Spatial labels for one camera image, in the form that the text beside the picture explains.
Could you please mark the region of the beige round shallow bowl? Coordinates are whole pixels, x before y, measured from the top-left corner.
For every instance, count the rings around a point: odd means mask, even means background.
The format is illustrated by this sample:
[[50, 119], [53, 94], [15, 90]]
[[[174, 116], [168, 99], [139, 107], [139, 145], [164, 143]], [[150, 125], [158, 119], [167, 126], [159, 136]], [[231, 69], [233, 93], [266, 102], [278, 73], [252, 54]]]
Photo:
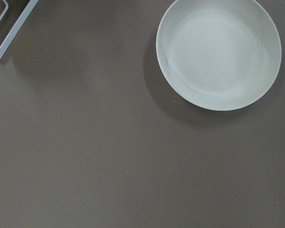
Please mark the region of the beige round shallow bowl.
[[158, 26], [156, 55], [166, 81], [185, 100], [231, 111], [271, 88], [282, 47], [272, 18], [255, 0], [177, 0]]

